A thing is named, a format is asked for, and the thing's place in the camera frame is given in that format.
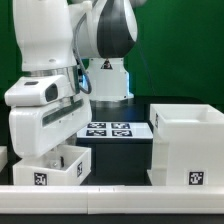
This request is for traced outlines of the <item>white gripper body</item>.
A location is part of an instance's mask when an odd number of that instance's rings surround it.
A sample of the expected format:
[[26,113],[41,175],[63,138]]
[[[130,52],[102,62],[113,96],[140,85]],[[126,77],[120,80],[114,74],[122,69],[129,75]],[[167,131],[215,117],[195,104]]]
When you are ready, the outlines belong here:
[[89,98],[72,91],[65,75],[21,77],[6,93],[15,153],[40,157],[87,125],[92,118]]

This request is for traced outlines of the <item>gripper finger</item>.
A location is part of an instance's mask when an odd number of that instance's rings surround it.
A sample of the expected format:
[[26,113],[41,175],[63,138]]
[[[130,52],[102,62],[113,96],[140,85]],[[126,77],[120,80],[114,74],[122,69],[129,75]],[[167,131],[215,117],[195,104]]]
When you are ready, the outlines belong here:
[[64,167],[64,158],[60,156],[58,159],[50,161],[51,168],[63,168]]

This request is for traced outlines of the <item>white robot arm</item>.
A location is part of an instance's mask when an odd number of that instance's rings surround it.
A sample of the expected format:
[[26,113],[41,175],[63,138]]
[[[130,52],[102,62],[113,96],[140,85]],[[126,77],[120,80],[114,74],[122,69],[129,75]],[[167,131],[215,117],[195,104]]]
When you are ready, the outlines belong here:
[[13,0],[25,73],[4,95],[14,152],[38,158],[92,118],[77,70],[84,58],[122,58],[137,40],[133,9],[147,0]]

